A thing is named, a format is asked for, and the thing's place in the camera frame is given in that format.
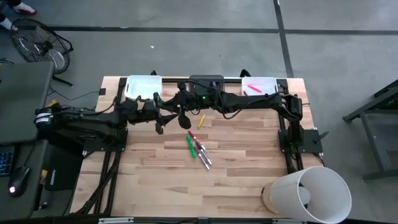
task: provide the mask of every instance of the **wooden tabletop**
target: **wooden tabletop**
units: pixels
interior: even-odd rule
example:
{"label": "wooden tabletop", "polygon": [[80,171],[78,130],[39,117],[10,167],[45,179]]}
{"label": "wooden tabletop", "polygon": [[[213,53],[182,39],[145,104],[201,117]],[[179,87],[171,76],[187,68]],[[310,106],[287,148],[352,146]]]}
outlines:
{"label": "wooden tabletop", "polygon": [[[107,108],[116,95],[120,77],[104,77],[97,111]],[[308,103],[304,80],[288,78],[289,92]],[[162,99],[178,91],[176,83],[164,83]],[[241,84],[226,84],[225,91],[241,94]],[[200,130],[201,115],[206,118]],[[128,126],[126,150],[122,154],[112,209],[113,216],[132,217],[280,217],[261,205],[264,185],[287,174],[279,149],[279,120],[273,110],[243,110],[226,120],[217,111],[187,113],[191,131],[207,148],[213,162],[206,170],[199,158],[192,158],[177,119],[164,134],[155,132],[155,123]],[[313,128],[309,105],[303,105],[303,128]],[[83,161],[71,211],[81,208],[100,179],[103,152]],[[321,166],[312,154],[303,154],[304,167]]]}

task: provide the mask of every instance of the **fan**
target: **fan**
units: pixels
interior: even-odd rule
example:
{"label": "fan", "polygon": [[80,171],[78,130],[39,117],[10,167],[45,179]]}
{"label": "fan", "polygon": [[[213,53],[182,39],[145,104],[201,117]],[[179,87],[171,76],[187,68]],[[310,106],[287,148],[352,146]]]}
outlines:
{"label": "fan", "polygon": [[[12,44],[27,62],[51,61],[55,65],[54,74],[67,70],[70,64],[69,53],[73,50],[68,40],[33,19],[17,19],[12,26],[18,28],[17,32],[11,34]],[[60,78],[53,76],[53,79],[72,86]]]}

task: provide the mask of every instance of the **pink marker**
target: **pink marker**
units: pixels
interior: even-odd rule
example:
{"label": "pink marker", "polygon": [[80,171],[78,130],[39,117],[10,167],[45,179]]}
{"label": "pink marker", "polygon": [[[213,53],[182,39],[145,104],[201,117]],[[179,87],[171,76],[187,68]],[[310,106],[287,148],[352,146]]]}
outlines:
{"label": "pink marker", "polygon": [[199,139],[196,138],[196,137],[193,135],[193,133],[192,133],[191,131],[188,131],[188,134],[191,135],[191,137],[193,138],[193,140],[195,140],[195,141],[200,145],[200,147],[201,147],[203,150],[206,150],[206,148],[200,143]]}
{"label": "pink marker", "polygon": [[252,86],[252,85],[248,85],[248,87],[249,87],[250,89],[252,89],[252,90],[258,92],[258,93],[262,93],[261,90],[257,89],[256,87],[254,87],[254,86]]}

